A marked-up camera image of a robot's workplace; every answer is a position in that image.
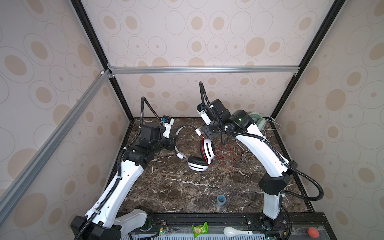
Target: marble tabletop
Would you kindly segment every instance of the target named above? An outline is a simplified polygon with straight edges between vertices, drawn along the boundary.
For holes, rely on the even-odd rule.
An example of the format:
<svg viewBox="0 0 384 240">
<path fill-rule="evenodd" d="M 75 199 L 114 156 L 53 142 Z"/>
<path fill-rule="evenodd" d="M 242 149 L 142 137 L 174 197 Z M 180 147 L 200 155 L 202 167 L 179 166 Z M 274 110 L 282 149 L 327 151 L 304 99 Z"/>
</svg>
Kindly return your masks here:
<svg viewBox="0 0 384 240">
<path fill-rule="evenodd" d="M 144 123 L 154 120 L 145 118 Z M 176 118 L 171 133 L 183 124 L 201 127 L 204 122 L 200 118 Z M 139 121 L 136 120 L 128 142 L 137 134 L 138 125 Z M 269 124 L 265 127 L 267 140 L 281 152 L 273 131 L 268 128 Z M 199 139 L 194 129 L 186 127 L 179 134 L 177 147 L 187 156 L 201 156 L 197 147 Z M 213 141 L 217 149 L 220 146 L 220 137 L 216 136 Z M 229 141 L 237 146 L 234 138 L 230 137 Z M 231 144 L 225 147 L 228 146 L 235 148 L 235 157 L 240 155 L 236 147 Z M 224 149 L 219 153 L 224 155 L 226 151 L 230 150 Z M 138 205 L 150 208 L 156 213 L 262 212 L 263 192 L 258 182 L 264 173 L 265 168 L 252 153 L 245 152 L 242 157 L 236 158 L 233 161 L 233 169 L 232 159 L 223 159 L 221 162 L 215 158 L 213 166 L 205 172 L 196 172 L 189 169 L 186 160 L 176 157 L 175 152 L 162 150 L 155 155 L 154 160 L 134 183 L 119 212 L 130 212 Z M 300 193 L 293 177 L 286 189 Z M 223 206 L 216 201 L 220 194 L 227 199 Z M 283 205 L 290 212 L 309 211 L 303 200 L 290 195 L 284 198 Z"/>
</svg>

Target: red object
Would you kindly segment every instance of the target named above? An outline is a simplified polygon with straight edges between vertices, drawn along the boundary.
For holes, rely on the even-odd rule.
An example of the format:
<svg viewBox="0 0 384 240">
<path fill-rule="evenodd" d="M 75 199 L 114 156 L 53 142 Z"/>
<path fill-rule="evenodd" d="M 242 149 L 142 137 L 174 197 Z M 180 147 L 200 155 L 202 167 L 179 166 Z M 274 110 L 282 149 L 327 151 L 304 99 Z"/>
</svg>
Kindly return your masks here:
<svg viewBox="0 0 384 240">
<path fill-rule="evenodd" d="M 317 238 L 318 236 L 320 236 L 319 231 L 314 227 L 308 228 L 308 234 L 310 237 L 313 237 L 313 238 Z"/>
</svg>

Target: plastic bag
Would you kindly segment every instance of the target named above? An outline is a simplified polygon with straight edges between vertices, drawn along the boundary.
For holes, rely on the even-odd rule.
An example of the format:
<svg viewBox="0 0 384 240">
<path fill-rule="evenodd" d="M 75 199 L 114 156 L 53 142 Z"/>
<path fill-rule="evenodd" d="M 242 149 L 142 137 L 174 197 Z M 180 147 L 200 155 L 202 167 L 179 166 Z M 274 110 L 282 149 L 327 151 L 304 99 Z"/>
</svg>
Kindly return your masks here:
<svg viewBox="0 0 384 240">
<path fill-rule="evenodd" d="M 200 226 L 193 226 L 192 225 L 192 229 L 193 229 L 193 233 L 195 235 L 195 238 L 197 236 L 199 236 L 200 234 L 208 234 L 208 223 L 205 222 L 203 225 L 200 225 Z"/>
</svg>

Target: headphones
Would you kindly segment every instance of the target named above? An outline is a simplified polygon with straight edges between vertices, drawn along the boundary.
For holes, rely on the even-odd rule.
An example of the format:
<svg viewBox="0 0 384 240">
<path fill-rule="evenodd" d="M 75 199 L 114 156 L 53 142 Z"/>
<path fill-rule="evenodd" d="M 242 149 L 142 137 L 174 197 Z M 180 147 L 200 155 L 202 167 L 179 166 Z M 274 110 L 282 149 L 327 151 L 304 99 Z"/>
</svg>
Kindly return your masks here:
<svg viewBox="0 0 384 240">
<path fill-rule="evenodd" d="M 184 125 L 179 127 L 176 130 L 175 135 L 178 135 L 181 129 L 183 129 L 184 127 L 193 127 L 197 135 L 202 136 L 200 130 L 192 125 Z M 211 164 L 213 164 L 212 160 L 215 157 L 216 149 L 212 140 L 205 139 L 204 137 L 201 137 L 201 140 L 199 141 L 199 149 L 200 149 L 201 157 L 196 157 L 196 156 L 187 157 L 185 154 L 181 153 L 175 145 L 175 152 L 177 153 L 178 158 L 186 159 L 190 169 L 203 172 Z"/>
</svg>

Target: circle pattern wall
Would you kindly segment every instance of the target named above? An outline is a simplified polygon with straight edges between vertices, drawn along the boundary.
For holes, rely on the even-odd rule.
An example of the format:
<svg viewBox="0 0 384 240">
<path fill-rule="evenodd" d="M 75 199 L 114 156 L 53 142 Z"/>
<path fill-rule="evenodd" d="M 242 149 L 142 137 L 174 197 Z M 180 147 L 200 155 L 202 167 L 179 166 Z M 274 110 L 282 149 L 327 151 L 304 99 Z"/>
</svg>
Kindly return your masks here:
<svg viewBox="0 0 384 240">
<path fill-rule="evenodd" d="M 338 239 L 380 239 L 384 227 L 383 6 L 346 4 L 277 117 L 291 158 L 322 185 L 313 205 Z"/>
</svg>

